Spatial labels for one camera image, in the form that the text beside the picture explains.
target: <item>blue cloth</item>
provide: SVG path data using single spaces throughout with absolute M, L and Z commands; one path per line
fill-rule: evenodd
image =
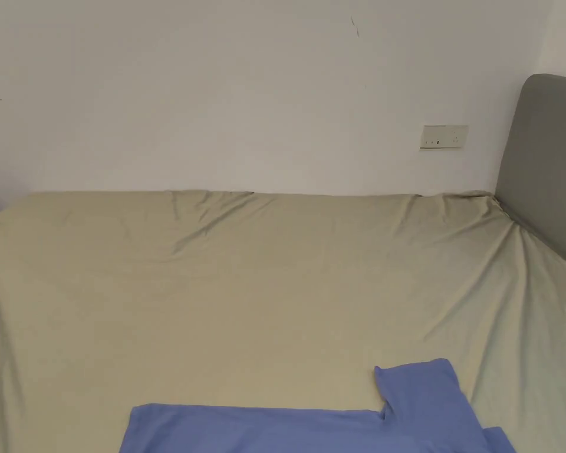
M 481 428 L 448 360 L 376 368 L 376 382 L 381 412 L 139 406 L 120 453 L 515 453 Z

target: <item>beige bedsheet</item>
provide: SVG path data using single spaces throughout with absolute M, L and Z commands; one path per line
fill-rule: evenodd
M 0 452 L 116 452 L 148 402 L 380 409 L 449 358 L 566 452 L 566 262 L 490 196 L 54 193 L 0 214 Z

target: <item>mattress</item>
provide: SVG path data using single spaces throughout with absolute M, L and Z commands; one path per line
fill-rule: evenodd
M 486 194 L 47 193 L 0 213 L 0 452 L 114 452 L 149 403 L 381 409 L 448 358 L 566 452 L 566 262 Z

